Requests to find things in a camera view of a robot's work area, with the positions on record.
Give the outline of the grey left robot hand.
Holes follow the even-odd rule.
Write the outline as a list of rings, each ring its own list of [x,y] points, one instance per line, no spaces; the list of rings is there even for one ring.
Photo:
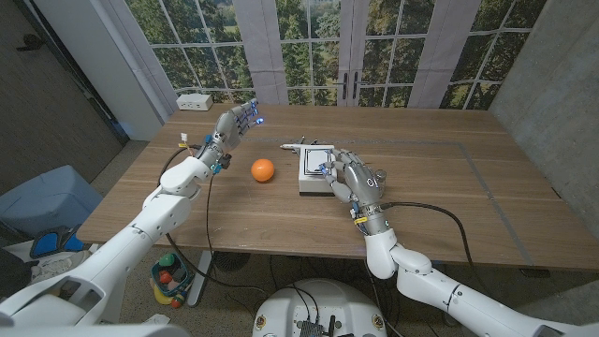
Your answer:
[[[250,128],[261,125],[264,119],[258,116],[258,101],[253,98],[222,113],[207,140],[199,159],[212,174],[228,167],[230,152],[241,142]]]

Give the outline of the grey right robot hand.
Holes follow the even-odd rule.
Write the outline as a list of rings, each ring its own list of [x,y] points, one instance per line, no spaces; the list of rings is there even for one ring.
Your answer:
[[[380,206],[381,185],[372,170],[355,153],[329,149],[335,157],[319,165],[319,171],[336,198],[351,205],[350,214],[357,228],[366,236],[389,230]]]

